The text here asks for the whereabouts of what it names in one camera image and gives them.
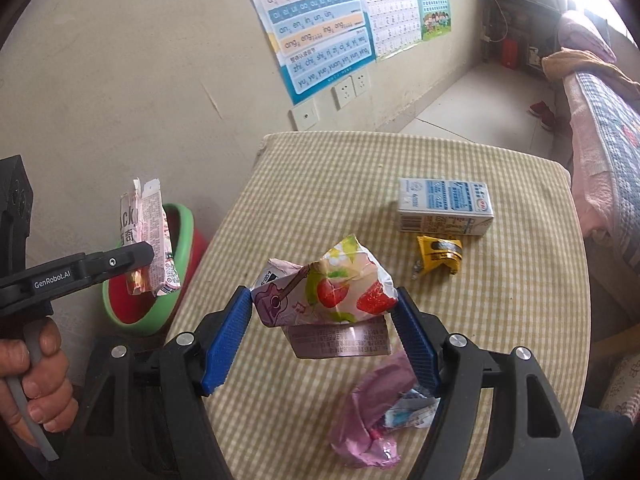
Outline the person's left hand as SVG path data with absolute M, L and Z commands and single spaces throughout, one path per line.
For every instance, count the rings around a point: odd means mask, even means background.
M 32 365 L 24 341 L 1 341 L 1 417 L 15 437 L 34 448 L 38 448 L 38 444 L 12 398 L 7 377 L 22 378 L 29 417 L 50 434 L 70 429 L 78 412 L 73 386 L 67 377 L 70 362 L 62 350 L 58 326 L 50 318 L 40 330 L 39 344 L 42 359 Z

